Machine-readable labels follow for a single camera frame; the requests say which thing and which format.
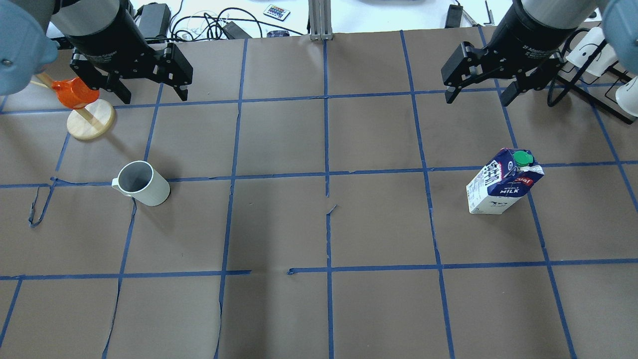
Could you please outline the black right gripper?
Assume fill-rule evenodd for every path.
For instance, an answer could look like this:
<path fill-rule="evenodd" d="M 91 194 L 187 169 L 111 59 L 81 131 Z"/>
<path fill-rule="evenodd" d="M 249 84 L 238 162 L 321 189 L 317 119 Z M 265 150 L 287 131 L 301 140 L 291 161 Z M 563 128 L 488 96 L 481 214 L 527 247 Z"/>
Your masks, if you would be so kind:
<path fill-rule="evenodd" d="M 486 79 L 516 75 L 500 95 L 504 107 L 521 93 L 545 88 L 564 66 L 563 60 L 547 59 L 578 24 L 577 1 L 514 0 L 484 48 L 462 42 L 442 66 L 445 102 L 453 103 L 462 89 Z"/>

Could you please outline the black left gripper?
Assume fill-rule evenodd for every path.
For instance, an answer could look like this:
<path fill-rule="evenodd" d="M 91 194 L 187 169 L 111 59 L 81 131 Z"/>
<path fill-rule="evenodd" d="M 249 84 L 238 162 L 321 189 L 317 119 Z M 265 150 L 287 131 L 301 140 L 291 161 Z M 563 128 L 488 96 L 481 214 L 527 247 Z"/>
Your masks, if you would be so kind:
<path fill-rule="evenodd" d="M 130 104 L 132 94 L 121 79 L 149 79 L 187 100 L 193 66 L 176 43 L 158 53 L 150 47 L 129 0 L 60 0 L 59 30 L 74 48 L 71 71 L 89 89 L 104 89 Z"/>

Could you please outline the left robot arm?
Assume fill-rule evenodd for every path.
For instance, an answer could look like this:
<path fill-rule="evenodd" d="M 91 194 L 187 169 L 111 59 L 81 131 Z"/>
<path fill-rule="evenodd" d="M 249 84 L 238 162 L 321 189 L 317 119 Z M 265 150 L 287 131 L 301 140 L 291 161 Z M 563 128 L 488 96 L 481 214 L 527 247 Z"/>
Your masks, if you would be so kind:
<path fill-rule="evenodd" d="M 55 27 L 75 48 L 70 67 L 94 90 L 114 93 L 129 104 L 123 79 L 148 79 L 188 98 L 193 66 L 175 43 L 150 47 L 137 27 L 127 0 L 3 0 L 0 5 L 0 93 L 22 91 L 58 56 L 57 42 L 46 36 Z"/>

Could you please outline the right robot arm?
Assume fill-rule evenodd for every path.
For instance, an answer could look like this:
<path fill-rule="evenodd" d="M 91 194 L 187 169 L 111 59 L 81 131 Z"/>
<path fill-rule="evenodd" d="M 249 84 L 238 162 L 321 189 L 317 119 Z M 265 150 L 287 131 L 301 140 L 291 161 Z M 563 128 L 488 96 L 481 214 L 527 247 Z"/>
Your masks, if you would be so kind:
<path fill-rule="evenodd" d="M 595 9 L 606 43 L 624 68 L 636 73 L 635 0 L 515 0 L 485 47 L 463 41 L 442 66 L 447 104 L 463 88 L 487 79 L 511 80 L 500 96 L 504 106 L 521 93 L 545 88 L 565 64 L 558 48 Z"/>

